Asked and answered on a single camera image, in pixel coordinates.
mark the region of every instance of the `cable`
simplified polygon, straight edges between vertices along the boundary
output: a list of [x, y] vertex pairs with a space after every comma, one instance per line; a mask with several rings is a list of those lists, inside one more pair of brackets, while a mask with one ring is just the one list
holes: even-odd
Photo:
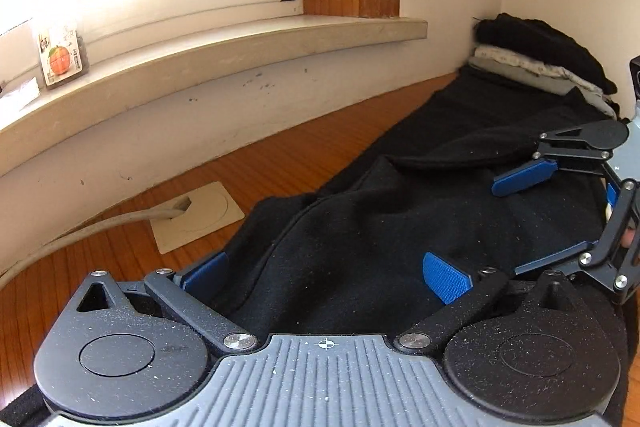
[[174, 207], [138, 210], [136, 212], [129, 212], [128, 214], [120, 214], [119, 216], [110, 217], [109, 219], [98, 221], [98, 223], [84, 227], [84, 229], [76, 230], [68, 235], [63, 235], [62, 237], [38, 248], [35, 252], [29, 254], [24, 259], [20, 259], [20, 261], [17, 261], [5, 270], [2, 275], [0, 275], [0, 290], [4, 288], [11, 279], [18, 275], [18, 273], [28, 266], [31, 266], [31, 264], [35, 263], [38, 259], [42, 259], [50, 253], [54, 253], [55, 251], [68, 247], [78, 241], [82, 241], [83, 239], [94, 235], [94, 233], [112, 229], [113, 227], [119, 227], [120, 225], [126, 225], [127, 223], [146, 221], [147, 219], [173, 219], [174, 217], [181, 216], [185, 211], [185, 206], [182, 206], [181, 208]]

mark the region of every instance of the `paper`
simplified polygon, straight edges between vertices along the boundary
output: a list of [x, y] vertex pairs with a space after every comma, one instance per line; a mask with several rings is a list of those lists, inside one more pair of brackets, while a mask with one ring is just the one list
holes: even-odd
[[13, 123], [26, 105], [40, 95], [40, 88], [35, 78], [27, 80], [11, 91], [4, 91], [0, 96], [0, 127]]

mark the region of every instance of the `window sill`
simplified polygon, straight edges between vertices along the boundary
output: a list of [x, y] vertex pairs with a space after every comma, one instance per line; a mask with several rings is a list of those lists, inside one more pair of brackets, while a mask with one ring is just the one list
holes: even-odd
[[0, 176], [126, 110], [240, 71], [358, 46], [424, 39], [417, 19], [292, 16], [228, 26], [105, 60], [44, 91], [0, 128]]

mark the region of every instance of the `orange fruit picture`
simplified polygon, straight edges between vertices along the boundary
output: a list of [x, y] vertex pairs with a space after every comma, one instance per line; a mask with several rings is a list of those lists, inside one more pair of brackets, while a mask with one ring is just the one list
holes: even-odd
[[64, 46], [56, 46], [49, 51], [49, 66], [55, 74], [64, 74], [71, 66], [71, 55]]

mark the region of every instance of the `grey gripper base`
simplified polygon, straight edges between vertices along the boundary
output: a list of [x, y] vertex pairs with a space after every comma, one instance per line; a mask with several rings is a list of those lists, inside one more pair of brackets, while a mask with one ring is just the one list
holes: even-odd
[[613, 151], [607, 163], [620, 181], [628, 178], [640, 180], [638, 151], [640, 151], [640, 102], [636, 102], [636, 116], [626, 126], [629, 136], [626, 141]]
[[[81, 426], [54, 417], [47, 427]], [[402, 355], [381, 335], [273, 335], [250, 355], [220, 360], [189, 401], [139, 427], [518, 425], [452, 391], [433, 360]], [[567, 427], [606, 427], [593, 415]]]

